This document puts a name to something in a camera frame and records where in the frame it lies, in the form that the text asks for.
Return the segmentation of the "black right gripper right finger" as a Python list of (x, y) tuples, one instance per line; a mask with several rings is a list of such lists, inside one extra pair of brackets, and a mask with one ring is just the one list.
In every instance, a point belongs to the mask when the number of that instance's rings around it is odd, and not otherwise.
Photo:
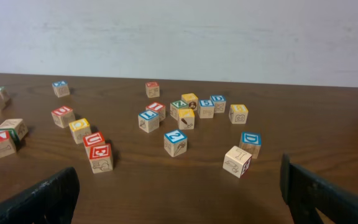
[(294, 223), (322, 223), (319, 212), (335, 223), (358, 223), (358, 196), (282, 156), (280, 190)]

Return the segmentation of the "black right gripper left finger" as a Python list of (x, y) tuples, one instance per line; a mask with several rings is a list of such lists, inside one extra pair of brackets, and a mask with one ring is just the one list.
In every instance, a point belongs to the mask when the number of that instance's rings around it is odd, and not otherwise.
[(80, 192), (74, 167), (0, 203), (0, 223), (71, 223)]

